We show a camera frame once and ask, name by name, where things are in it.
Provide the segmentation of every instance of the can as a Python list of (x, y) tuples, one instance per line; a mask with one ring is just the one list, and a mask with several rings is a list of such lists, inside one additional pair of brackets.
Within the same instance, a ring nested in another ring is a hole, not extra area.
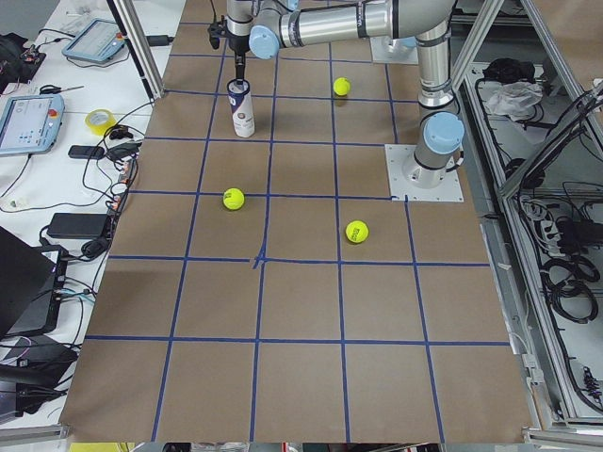
[(247, 80), (231, 80), (227, 89), (235, 133), (240, 137), (250, 137), (255, 132), (251, 85)]

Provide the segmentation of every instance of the tape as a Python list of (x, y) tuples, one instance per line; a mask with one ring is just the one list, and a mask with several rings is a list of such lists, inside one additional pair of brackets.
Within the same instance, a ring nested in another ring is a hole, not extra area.
[(107, 129), (117, 124), (113, 113), (104, 108), (91, 111), (86, 116), (86, 125), (90, 128), (94, 135), (103, 136)]

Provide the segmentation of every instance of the black monitor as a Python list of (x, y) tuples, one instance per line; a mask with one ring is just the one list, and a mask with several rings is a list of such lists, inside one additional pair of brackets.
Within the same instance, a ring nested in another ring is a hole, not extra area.
[(0, 227), (0, 339), (32, 301), (52, 290), (43, 287), (54, 267), (38, 250)]

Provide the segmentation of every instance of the black electronic device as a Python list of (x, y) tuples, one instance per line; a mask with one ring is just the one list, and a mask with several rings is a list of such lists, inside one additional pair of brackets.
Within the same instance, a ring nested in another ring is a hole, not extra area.
[(105, 156), (105, 149), (101, 146), (82, 146), (74, 144), (69, 148), (70, 158), (81, 158), (85, 160), (100, 160)]
[(0, 227), (0, 338), (29, 305), (45, 295), (54, 264), (38, 250)]
[(55, 213), (46, 232), (53, 238), (92, 239), (103, 236), (107, 214)]
[(50, 259), (54, 268), (41, 289), (42, 296), (32, 301), (21, 317), (8, 331), (10, 336), (35, 336), (50, 332), (57, 327), (58, 310), (60, 308), (60, 295), (57, 291), (63, 288), (67, 261), (64, 257), (69, 253), (60, 245), (36, 247), (35, 250)]
[(14, 385), (16, 393), (8, 401), (14, 407), (12, 414), (20, 417), (36, 412), (44, 402), (61, 396), (60, 392), (45, 393), (40, 386), (53, 390), (76, 360), (77, 353), (47, 336), (21, 338), (4, 358), (9, 364), (0, 364), (0, 381)]

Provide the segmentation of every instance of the tennis ball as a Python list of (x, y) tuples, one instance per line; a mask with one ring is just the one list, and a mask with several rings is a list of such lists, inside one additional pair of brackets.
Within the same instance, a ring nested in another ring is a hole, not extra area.
[(350, 80), (346, 77), (339, 77), (333, 83), (333, 91), (338, 96), (347, 96), (351, 89)]
[(229, 188), (224, 192), (222, 202), (228, 210), (238, 210), (245, 203), (245, 195), (238, 188)]
[(368, 226), (356, 219), (346, 227), (346, 236), (351, 243), (362, 243), (368, 238)]

